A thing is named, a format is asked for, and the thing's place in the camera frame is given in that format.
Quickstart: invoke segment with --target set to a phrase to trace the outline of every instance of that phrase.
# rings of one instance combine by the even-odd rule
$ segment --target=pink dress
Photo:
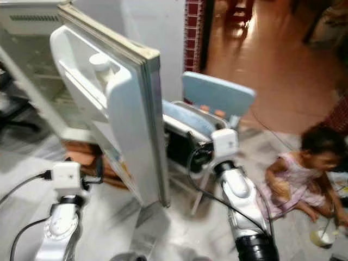
[[[321,173],[317,170],[302,167],[290,153],[281,154],[280,157],[284,159],[288,170],[277,173],[277,178],[289,183],[291,199],[288,201],[277,199],[268,185],[265,182],[262,183],[259,188],[270,207],[271,218],[276,219],[289,212],[300,200],[313,207],[322,206],[325,203],[325,197],[321,194],[315,194],[308,189],[308,185],[314,183],[314,179],[320,177]],[[260,197],[257,198],[257,202],[264,217],[267,217],[264,203]]]

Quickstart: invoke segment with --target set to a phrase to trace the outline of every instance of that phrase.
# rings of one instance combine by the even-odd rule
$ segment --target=white wall
[[[110,29],[161,52],[162,97],[182,99],[185,0],[74,0]]]

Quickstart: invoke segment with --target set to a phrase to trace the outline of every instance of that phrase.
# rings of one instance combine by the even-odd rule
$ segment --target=child's hair
[[[346,156],[347,147],[344,138],[323,123],[313,126],[302,134],[301,149],[311,154],[332,152],[337,156]]]

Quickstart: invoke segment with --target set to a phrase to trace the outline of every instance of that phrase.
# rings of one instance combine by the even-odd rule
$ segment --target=black office chair
[[[3,74],[0,74],[0,90],[5,90],[12,82],[12,77],[6,71]],[[29,101],[25,98],[10,96],[9,105],[5,108],[0,108],[0,137],[1,133],[5,128],[9,126],[18,126],[24,128],[30,128],[34,132],[38,132],[40,128],[30,122],[26,121],[14,121],[14,118],[22,114],[27,109],[31,108]]]

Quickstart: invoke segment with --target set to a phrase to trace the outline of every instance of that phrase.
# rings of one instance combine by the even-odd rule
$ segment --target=refrigerator
[[[160,53],[69,1],[0,1],[0,23],[0,59],[57,136],[99,144],[142,206],[168,206]]]

